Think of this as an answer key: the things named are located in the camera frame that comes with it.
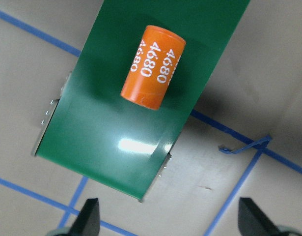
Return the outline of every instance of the tile floor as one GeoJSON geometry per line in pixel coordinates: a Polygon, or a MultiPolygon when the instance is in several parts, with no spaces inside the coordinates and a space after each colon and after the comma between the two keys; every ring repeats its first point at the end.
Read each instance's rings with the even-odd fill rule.
{"type": "MultiPolygon", "coordinates": [[[[0,11],[81,50],[101,4],[0,0],[0,11]]],[[[69,226],[90,197],[100,199],[102,236],[238,236],[240,196],[252,197],[276,224],[302,231],[302,0],[252,0],[195,107],[250,139],[273,137],[270,156],[261,155],[219,221],[256,150],[222,154],[218,146],[240,148],[247,138],[206,117],[189,117],[142,204],[92,180],[80,186],[82,176],[30,155],[77,59],[0,19],[0,235],[69,226]]]]}

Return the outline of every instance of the orange battery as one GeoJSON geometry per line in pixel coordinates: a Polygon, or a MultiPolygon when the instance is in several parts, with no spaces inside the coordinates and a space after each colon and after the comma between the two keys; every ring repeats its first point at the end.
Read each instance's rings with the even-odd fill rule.
{"type": "Polygon", "coordinates": [[[176,70],[185,40],[157,26],[147,26],[130,67],[121,96],[158,110],[176,70]]]}

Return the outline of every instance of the green board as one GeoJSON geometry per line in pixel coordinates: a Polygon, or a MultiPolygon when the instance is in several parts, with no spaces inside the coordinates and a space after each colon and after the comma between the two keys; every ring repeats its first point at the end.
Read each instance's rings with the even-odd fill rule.
{"type": "Polygon", "coordinates": [[[105,0],[37,155],[141,199],[248,2],[105,0]],[[120,96],[147,25],[187,42],[158,111],[120,96]]]}

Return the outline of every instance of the floor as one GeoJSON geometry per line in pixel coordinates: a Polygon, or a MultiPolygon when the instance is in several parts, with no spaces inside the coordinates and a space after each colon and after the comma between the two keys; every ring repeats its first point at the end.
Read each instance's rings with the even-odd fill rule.
{"type": "Polygon", "coordinates": [[[251,0],[143,203],[30,155],[101,4],[0,0],[0,235],[70,226],[92,197],[102,236],[238,236],[241,196],[302,232],[302,0],[251,0]]]}

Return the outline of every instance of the green surface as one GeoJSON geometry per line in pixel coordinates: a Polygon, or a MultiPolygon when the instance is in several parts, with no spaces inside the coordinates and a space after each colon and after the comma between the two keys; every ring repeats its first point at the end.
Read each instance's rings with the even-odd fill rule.
{"type": "Polygon", "coordinates": [[[248,2],[106,0],[37,155],[141,199],[248,2]],[[120,96],[147,25],[187,42],[158,111],[120,96]]]}

